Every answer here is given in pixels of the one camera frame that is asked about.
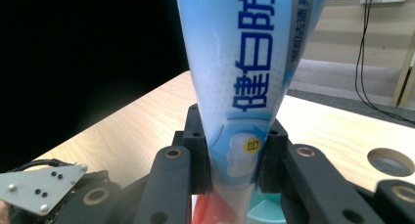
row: gray floor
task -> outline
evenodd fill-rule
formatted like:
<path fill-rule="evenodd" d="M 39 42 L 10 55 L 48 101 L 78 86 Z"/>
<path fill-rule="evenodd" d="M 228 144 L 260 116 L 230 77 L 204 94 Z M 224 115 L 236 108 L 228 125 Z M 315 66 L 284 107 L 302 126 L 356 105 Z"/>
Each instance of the gray floor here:
<path fill-rule="evenodd" d="M 366 94 L 382 111 L 415 120 L 415 90 L 412 90 L 406 107 L 392 106 L 399 72 L 398 68 L 364 67 Z M 288 95 L 415 128 L 413 123 L 394 119 L 365 106 L 355 92 L 354 77 L 355 65 L 302 60 Z"/>

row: yellow label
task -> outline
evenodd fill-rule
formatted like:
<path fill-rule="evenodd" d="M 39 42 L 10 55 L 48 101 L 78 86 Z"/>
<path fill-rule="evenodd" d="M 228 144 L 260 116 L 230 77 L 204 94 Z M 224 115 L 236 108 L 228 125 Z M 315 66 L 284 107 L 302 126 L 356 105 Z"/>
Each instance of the yellow label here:
<path fill-rule="evenodd" d="M 247 154 L 255 154 L 260 149 L 260 140 L 258 138 L 250 138 L 244 143 L 244 151 Z"/>

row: black cable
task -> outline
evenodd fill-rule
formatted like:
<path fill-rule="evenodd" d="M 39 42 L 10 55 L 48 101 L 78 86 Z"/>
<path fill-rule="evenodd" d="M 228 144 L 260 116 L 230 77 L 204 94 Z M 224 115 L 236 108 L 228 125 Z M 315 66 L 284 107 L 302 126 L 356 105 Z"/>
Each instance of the black cable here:
<path fill-rule="evenodd" d="M 10 172 L 25 171 L 26 169 L 28 169 L 30 167 L 39 166 L 39 165 L 48 165 L 48 166 L 53 166 L 53 167 L 60 167 L 60 166 L 71 165 L 71 163 L 66 163 L 66 162 L 63 162 L 63 161 L 55 159 L 55 158 L 52 158 L 52 159 L 38 159 L 38 160 L 31 161 L 29 163 L 25 163 L 25 164 L 15 168 L 15 169 L 11 170 Z"/>
<path fill-rule="evenodd" d="M 363 68 L 364 68 L 364 41 L 365 41 L 365 36 L 366 36 L 366 31 L 367 31 L 367 27 L 369 24 L 369 16 L 370 16 L 370 8 L 372 5 L 372 0 L 366 0 L 365 5 L 364 5 L 364 22 L 363 22 L 363 35 L 362 35 L 362 39 L 360 41 L 360 50 L 359 50 L 359 55 L 357 58 L 357 64 L 356 64 L 356 71 L 355 71 L 355 77 L 354 77 L 354 89 L 356 90 L 356 93 L 358 95 L 358 97 L 360 98 L 360 100 L 369 108 L 381 112 L 389 117 L 392 117 L 394 119 L 398 119 L 398 120 L 402 120 L 405 122 L 409 122 L 412 124 L 415 124 L 415 120 L 411 120 L 408 118 L 405 118 L 401 115 L 392 113 L 392 112 L 387 112 L 387 111 L 383 111 L 381 109 L 379 109 L 378 107 L 376 107 L 368 98 L 367 94 L 366 94 L 366 90 L 364 88 L 364 82 L 363 82 Z M 360 85 L 361 85 L 361 89 L 364 95 L 364 99 L 363 97 L 360 95 L 358 88 L 357 88 L 357 76 L 358 76 L 358 69 L 359 69 L 359 64 L 360 64 Z"/>

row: blue cap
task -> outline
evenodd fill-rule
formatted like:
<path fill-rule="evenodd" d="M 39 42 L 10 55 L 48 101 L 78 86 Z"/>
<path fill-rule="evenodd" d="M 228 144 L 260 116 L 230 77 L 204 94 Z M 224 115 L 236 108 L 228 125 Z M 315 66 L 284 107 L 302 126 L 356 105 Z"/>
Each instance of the blue cap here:
<path fill-rule="evenodd" d="M 253 190 L 245 224 L 286 224 L 280 194 Z"/>

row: round hole in table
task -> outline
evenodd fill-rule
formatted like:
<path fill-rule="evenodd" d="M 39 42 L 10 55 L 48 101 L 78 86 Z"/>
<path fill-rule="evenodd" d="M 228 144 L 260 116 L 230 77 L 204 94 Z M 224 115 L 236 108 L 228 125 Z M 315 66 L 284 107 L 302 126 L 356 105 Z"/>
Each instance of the round hole in table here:
<path fill-rule="evenodd" d="M 407 177 L 415 172 L 413 160 L 398 151 L 378 148 L 367 155 L 369 162 L 381 172 L 395 177 Z"/>

